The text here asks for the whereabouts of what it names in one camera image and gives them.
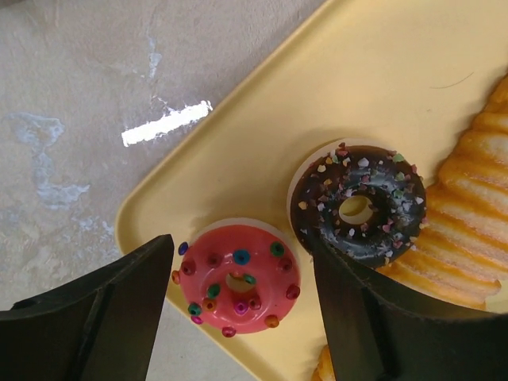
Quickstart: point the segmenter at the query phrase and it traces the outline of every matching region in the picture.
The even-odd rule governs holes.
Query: pink donut
[[[182,287],[196,324],[225,337],[279,325],[300,295],[297,260],[283,234],[261,221],[231,218],[179,247],[172,279]]]

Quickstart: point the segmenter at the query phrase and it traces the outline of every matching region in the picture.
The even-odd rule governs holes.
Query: yellow tray
[[[291,176],[340,137],[386,143],[431,179],[505,73],[507,17],[506,0],[327,1],[125,200],[120,249],[164,233],[178,244],[227,217],[291,234]],[[298,255],[302,296],[279,328],[224,339],[202,327],[264,381],[307,381],[325,343],[310,258]],[[185,310],[178,287],[167,297]]]

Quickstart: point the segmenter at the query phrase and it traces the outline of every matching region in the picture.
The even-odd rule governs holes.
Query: gray floor
[[[194,123],[122,133],[216,106],[321,1],[0,1],[0,308],[117,259],[121,200]],[[166,305],[148,379],[252,377]]]

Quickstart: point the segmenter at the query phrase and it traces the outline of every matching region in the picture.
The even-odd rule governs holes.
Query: toy donut
[[[248,218],[218,221],[179,246],[183,262],[172,279],[196,324],[225,337],[275,328],[300,295],[297,260],[272,226]]]
[[[416,166],[400,153],[359,139],[315,152],[296,171],[287,199],[291,226],[307,252],[319,239],[372,268],[413,245],[425,210]]]

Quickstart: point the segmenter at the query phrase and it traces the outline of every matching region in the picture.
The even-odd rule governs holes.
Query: chocolate frosting
[[[371,201],[372,216],[362,225],[344,221],[341,204],[362,195]],[[310,241],[323,240],[369,267],[399,258],[413,246],[425,218],[425,188],[416,167],[401,154],[372,146],[341,145],[305,171],[291,196],[291,225],[310,251]]]

